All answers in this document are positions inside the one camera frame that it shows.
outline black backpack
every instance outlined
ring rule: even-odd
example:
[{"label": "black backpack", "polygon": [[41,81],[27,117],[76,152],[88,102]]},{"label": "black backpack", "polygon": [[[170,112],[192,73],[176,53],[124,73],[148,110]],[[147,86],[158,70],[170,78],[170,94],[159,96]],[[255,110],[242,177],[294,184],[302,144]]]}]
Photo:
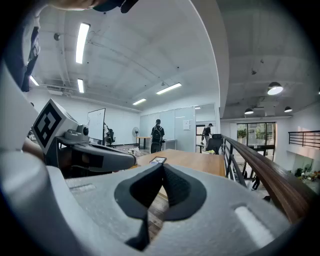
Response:
[{"label": "black backpack", "polygon": [[156,140],[160,140],[161,139],[161,134],[160,131],[162,130],[162,127],[160,126],[160,129],[157,129],[157,126],[154,127],[154,130],[152,132],[152,138],[156,139]]}]

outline wooden desk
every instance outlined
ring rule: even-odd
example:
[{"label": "wooden desk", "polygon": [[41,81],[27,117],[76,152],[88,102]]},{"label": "wooden desk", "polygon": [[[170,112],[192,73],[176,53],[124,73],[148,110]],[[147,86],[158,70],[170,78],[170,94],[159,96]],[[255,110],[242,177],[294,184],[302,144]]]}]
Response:
[{"label": "wooden desk", "polygon": [[145,150],[147,148],[146,147],[146,139],[150,139],[150,137],[140,137],[140,136],[135,137],[135,139],[137,139],[137,138],[139,139],[139,145],[138,145],[139,149],[140,149],[140,139],[143,139],[143,149]]},{"label": "wooden desk", "polygon": [[197,171],[225,177],[225,163],[222,155],[200,154],[167,149],[153,154],[141,156],[137,160],[140,166],[149,165],[155,157],[166,158],[165,164],[179,165]]}]

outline gray robot part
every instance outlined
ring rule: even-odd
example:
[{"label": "gray robot part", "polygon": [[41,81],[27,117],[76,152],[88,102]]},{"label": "gray robot part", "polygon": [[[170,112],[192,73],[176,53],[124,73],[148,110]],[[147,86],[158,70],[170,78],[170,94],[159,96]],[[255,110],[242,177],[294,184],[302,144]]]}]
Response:
[{"label": "gray robot part", "polygon": [[125,214],[115,190],[154,165],[67,181],[59,169],[27,153],[1,152],[0,166],[1,189],[12,212],[28,234],[55,255],[246,255],[259,247],[235,214],[243,206],[275,240],[290,226],[280,211],[234,181],[164,165],[161,168],[201,182],[206,198],[189,218],[165,221],[157,237],[138,250],[128,240],[141,236],[143,221]]}]

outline human hand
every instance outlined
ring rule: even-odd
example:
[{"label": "human hand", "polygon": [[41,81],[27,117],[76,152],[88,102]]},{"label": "human hand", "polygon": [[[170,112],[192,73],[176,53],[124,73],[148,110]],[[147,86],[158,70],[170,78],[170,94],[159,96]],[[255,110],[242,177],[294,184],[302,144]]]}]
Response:
[{"label": "human hand", "polygon": [[66,11],[81,11],[96,7],[107,0],[49,0],[49,5]]}]

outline office chair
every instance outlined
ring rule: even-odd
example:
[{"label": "office chair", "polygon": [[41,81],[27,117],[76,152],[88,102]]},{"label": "office chair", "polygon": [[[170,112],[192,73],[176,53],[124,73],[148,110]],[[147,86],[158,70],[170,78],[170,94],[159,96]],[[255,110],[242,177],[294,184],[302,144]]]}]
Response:
[{"label": "office chair", "polygon": [[213,150],[216,155],[219,155],[219,149],[223,143],[223,138],[221,134],[213,134],[212,138],[209,139],[208,147],[206,151]]},{"label": "office chair", "polygon": [[115,133],[113,132],[112,129],[109,129],[109,134],[110,134],[110,136],[106,137],[106,142],[110,143],[110,145],[107,145],[107,147],[114,148],[114,146],[112,146],[111,144],[116,141],[116,137],[114,137]]}]

